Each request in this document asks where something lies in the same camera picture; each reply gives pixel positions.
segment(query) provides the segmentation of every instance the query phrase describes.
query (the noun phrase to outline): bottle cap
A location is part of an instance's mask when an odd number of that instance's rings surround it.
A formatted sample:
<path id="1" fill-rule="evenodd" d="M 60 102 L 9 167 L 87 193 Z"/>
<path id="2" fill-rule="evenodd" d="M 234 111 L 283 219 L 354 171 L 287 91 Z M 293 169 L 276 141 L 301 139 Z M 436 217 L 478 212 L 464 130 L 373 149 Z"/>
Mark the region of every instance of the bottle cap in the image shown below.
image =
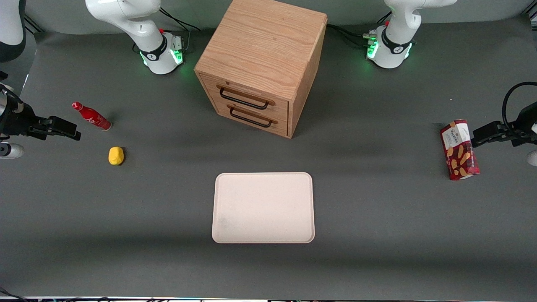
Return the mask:
<path id="1" fill-rule="evenodd" d="M 74 109 L 80 111 L 80 110 L 82 109 L 82 107 L 84 107 L 84 106 L 82 106 L 82 104 L 79 103 L 79 102 L 74 102 L 74 103 L 72 104 L 72 107 L 73 107 Z"/>

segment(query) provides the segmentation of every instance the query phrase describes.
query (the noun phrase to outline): drawer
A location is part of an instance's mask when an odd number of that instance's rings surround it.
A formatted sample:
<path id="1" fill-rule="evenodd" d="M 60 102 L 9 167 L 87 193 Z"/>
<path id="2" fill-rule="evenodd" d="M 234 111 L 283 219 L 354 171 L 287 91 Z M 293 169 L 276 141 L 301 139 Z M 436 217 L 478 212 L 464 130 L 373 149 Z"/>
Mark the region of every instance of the drawer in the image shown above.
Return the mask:
<path id="1" fill-rule="evenodd" d="M 265 130 L 277 135 L 287 136 L 287 123 L 266 117 L 262 114 L 244 109 L 232 102 L 217 102 L 216 110 L 219 115 L 240 123 Z"/>
<path id="2" fill-rule="evenodd" d="M 241 91 L 240 88 L 231 87 L 232 84 L 229 82 L 217 80 L 207 75 L 200 75 L 200 79 L 203 81 L 206 92 L 217 111 L 219 110 L 218 103 L 232 104 L 235 108 L 244 109 L 287 125 L 288 102 L 261 98 L 252 93 Z"/>

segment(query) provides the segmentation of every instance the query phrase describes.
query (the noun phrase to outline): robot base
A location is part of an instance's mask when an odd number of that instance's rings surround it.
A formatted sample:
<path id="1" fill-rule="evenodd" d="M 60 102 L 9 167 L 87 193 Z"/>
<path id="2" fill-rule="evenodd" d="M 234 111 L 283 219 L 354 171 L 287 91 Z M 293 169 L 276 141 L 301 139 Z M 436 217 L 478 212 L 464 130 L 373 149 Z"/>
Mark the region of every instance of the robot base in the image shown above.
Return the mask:
<path id="1" fill-rule="evenodd" d="M 181 37 L 172 35 L 171 33 L 163 33 L 164 37 L 168 41 L 167 49 L 158 58 L 157 61 L 150 61 L 146 59 L 142 53 L 143 63 L 149 67 L 149 70 L 157 75 L 168 74 L 177 68 L 177 66 L 183 63 L 183 42 Z"/>
<path id="2" fill-rule="evenodd" d="M 369 34 L 375 35 L 375 37 L 380 37 L 385 28 L 385 25 L 381 25 L 374 30 L 370 30 Z M 391 53 L 390 48 L 382 42 L 382 39 L 377 38 L 367 49 L 366 58 L 375 62 L 375 64 L 382 68 L 392 69 L 399 67 L 399 65 L 401 65 L 406 58 L 408 58 L 410 48 L 412 48 L 412 43 L 407 49 L 403 49 L 401 53 L 393 54 Z"/>

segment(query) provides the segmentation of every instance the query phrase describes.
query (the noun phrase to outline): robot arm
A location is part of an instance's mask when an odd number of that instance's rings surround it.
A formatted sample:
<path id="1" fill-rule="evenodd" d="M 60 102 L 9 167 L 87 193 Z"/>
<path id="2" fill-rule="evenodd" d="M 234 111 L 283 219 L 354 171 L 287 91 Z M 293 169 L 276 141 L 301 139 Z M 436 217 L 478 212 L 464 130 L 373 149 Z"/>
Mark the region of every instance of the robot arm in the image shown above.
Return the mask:
<path id="1" fill-rule="evenodd" d="M 142 51 L 153 51 L 162 43 L 162 35 L 157 26 L 146 18 L 160 9 L 160 0 L 86 0 L 86 7 L 97 20 L 126 32 Z"/>
<path id="2" fill-rule="evenodd" d="M 422 24 L 417 11 L 424 8 L 440 8 L 452 5 L 457 0 L 384 0 L 393 14 L 389 25 L 371 30 L 365 38 L 381 37 L 370 42 L 367 58 L 382 68 L 396 68 L 408 57 L 412 38 Z"/>
<path id="3" fill-rule="evenodd" d="M 96 19 L 126 32 L 153 73 L 167 74 L 183 63 L 182 39 L 161 33 L 147 18 L 160 9 L 160 0 L 86 0 L 86 7 Z"/>
<path id="4" fill-rule="evenodd" d="M 0 62 L 14 60 L 24 50 L 25 7 L 26 0 L 2 0 L 0 3 Z"/>
<path id="5" fill-rule="evenodd" d="M 74 140 L 80 140 L 81 137 L 75 124 L 55 116 L 36 116 L 30 105 L 0 83 L 0 159 L 16 159 L 24 153 L 21 145 L 4 142 L 11 135 L 31 136 L 40 140 L 46 140 L 49 135 Z"/>
<path id="6" fill-rule="evenodd" d="M 509 97 L 517 88 L 526 85 L 537 86 L 537 82 L 519 83 L 505 95 L 502 105 L 502 122 L 493 121 L 474 130 L 474 138 L 471 140 L 474 148 L 495 141 L 511 141 L 513 147 L 525 143 L 537 145 L 537 102 L 522 109 L 517 120 L 513 122 L 509 122 L 506 116 Z"/>

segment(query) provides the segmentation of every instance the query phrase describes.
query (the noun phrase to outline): green led light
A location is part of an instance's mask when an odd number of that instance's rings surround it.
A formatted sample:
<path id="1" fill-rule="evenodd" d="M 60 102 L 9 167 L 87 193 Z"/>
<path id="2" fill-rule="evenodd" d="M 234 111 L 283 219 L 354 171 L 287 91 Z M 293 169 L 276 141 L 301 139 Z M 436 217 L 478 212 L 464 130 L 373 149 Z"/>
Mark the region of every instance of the green led light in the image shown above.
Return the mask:
<path id="1" fill-rule="evenodd" d="M 408 50 L 407 50 L 407 54 L 404 55 L 404 58 L 408 58 L 408 56 L 410 55 L 410 49 L 412 48 L 412 43 L 410 43 L 410 45 L 408 46 Z"/>
<path id="2" fill-rule="evenodd" d="M 379 49 L 379 43 L 375 41 L 375 44 L 371 45 L 370 48 L 371 49 L 367 52 L 367 56 L 370 59 L 373 59 L 376 55 L 376 51 Z"/>
<path id="3" fill-rule="evenodd" d="M 145 66 L 147 66 L 146 58 L 143 57 L 142 52 L 140 52 L 140 56 L 142 57 L 143 64 L 144 64 Z"/>
<path id="4" fill-rule="evenodd" d="M 182 51 L 175 51 L 173 49 L 170 49 L 170 53 L 173 56 L 173 59 L 175 60 L 175 63 L 177 63 L 177 65 L 183 63 L 183 52 Z"/>

